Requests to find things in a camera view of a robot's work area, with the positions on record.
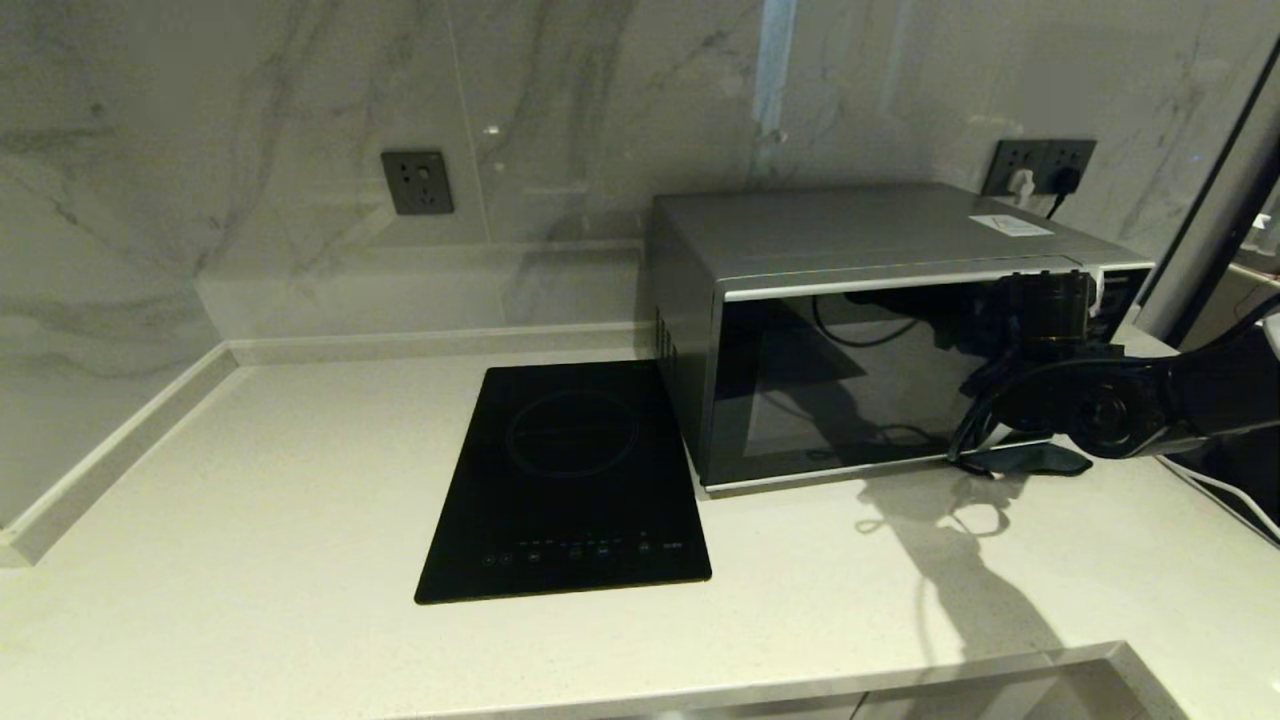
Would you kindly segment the black pad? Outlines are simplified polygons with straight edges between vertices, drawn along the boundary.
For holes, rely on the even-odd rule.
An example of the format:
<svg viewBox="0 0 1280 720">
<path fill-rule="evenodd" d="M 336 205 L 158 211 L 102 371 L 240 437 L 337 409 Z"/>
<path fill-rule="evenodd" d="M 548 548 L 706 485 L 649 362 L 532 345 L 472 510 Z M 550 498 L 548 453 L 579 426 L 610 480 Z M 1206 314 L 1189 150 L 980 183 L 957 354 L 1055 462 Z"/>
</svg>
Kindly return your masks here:
<svg viewBox="0 0 1280 720">
<path fill-rule="evenodd" d="M 1056 445 L 1021 445 L 968 454 L 954 466 L 979 477 L 1079 477 L 1094 464 L 1087 456 Z"/>
</svg>

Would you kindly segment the silver microwave oven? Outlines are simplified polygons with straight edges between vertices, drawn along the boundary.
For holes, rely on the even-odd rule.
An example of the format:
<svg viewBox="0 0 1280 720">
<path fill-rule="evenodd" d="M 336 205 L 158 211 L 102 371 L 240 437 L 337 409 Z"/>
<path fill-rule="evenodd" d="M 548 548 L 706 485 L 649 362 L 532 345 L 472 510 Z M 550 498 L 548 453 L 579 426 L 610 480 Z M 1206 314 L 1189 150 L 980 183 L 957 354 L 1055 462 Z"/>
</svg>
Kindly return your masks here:
<svg viewBox="0 0 1280 720">
<path fill-rule="evenodd" d="M 1019 217 L 1055 234 L 1014 238 L 969 219 L 984 214 Z M 1006 357 L 969 380 L 974 401 L 1024 356 L 1020 333 L 1027 322 L 1018 291 L 1029 281 L 1074 272 L 1088 278 L 1085 338 L 1105 345 L 1155 266 L 1129 249 L 934 183 L 659 196 L 644 245 L 660 370 L 698 477 L 710 432 L 727 304 L 1005 279 L 1012 342 Z M 938 457 L 906 462 L 942 459 L 947 450 Z M 899 464 L 905 462 L 864 468 Z M 716 491 L 852 469 L 863 468 L 701 486 Z"/>
</svg>

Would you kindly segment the dark door frame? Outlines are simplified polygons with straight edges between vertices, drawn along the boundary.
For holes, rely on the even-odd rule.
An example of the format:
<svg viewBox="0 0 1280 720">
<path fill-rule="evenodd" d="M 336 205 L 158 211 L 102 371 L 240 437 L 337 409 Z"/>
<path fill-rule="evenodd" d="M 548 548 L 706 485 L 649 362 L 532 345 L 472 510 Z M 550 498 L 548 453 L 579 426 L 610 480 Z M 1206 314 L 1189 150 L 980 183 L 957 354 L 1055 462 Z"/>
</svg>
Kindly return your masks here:
<svg viewBox="0 0 1280 720">
<path fill-rule="evenodd" d="M 1135 325 L 1178 346 L 1280 182 L 1280 36 L 1170 249 L 1139 295 Z"/>
</svg>

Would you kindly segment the black induction cooktop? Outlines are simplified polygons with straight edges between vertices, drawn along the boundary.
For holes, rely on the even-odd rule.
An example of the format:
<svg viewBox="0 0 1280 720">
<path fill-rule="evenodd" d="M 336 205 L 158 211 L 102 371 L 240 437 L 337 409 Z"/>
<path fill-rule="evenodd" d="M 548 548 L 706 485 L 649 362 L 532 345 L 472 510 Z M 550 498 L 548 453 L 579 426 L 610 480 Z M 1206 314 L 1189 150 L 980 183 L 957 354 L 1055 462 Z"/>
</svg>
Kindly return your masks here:
<svg viewBox="0 0 1280 720">
<path fill-rule="evenodd" d="M 708 582 L 712 574 L 655 361 L 485 372 L 416 603 Z"/>
</svg>

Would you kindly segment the grey wall socket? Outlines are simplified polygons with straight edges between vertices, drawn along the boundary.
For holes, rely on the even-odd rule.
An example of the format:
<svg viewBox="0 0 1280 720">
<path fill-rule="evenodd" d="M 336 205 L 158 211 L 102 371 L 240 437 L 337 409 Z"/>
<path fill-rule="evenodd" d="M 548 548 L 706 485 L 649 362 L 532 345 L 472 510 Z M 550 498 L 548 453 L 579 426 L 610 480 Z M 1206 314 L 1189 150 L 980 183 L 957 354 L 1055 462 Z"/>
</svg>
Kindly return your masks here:
<svg viewBox="0 0 1280 720">
<path fill-rule="evenodd" d="M 980 195 L 984 197 L 1011 197 L 1007 191 L 1009 178 L 1020 167 L 1030 168 L 1036 173 L 1038 188 L 1041 163 L 1048 145 L 1048 140 L 1037 138 L 1000 140 L 995 146 Z"/>
<path fill-rule="evenodd" d="M 454 213 L 445 156 L 440 150 L 383 151 L 380 161 L 398 217 L 442 217 Z"/>
<path fill-rule="evenodd" d="M 1064 165 L 1078 167 L 1084 176 L 1096 146 L 1097 141 L 1092 138 L 1064 138 L 1050 141 L 1039 167 L 1041 183 L 1038 188 L 1046 193 L 1051 193 L 1050 178 L 1057 168 Z"/>
</svg>

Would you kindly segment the white paper sticker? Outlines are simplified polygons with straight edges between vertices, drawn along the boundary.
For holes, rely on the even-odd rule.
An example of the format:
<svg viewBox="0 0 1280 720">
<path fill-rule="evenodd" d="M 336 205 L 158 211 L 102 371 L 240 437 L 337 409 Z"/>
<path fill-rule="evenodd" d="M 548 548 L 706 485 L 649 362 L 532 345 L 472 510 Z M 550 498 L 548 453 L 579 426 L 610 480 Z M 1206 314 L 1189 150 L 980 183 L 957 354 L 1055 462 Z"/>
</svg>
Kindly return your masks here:
<svg viewBox="0 0 1280 720">
<path fill-rule="evenodd" d="M 1055 232 L 1033 222 L 1006 214 L 970 215 L 970 220 L 1014 238 L 1048 237 Z"/>
</svg>

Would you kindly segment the black glass microwave door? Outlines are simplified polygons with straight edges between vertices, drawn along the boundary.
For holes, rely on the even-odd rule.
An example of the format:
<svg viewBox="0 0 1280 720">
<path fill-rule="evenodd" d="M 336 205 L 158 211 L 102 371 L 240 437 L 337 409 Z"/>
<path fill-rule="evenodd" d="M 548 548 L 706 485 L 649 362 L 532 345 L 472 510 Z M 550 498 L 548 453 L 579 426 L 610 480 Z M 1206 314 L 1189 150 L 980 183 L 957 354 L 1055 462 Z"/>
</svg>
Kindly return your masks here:
<svg viewBox="0 0 1280 720">
<path fill-rule="evenodd" d="M 727 304 L 701 483 L 943 455 L 1009 354 L 1007 300 L 998 278 Z"/>
</svg>

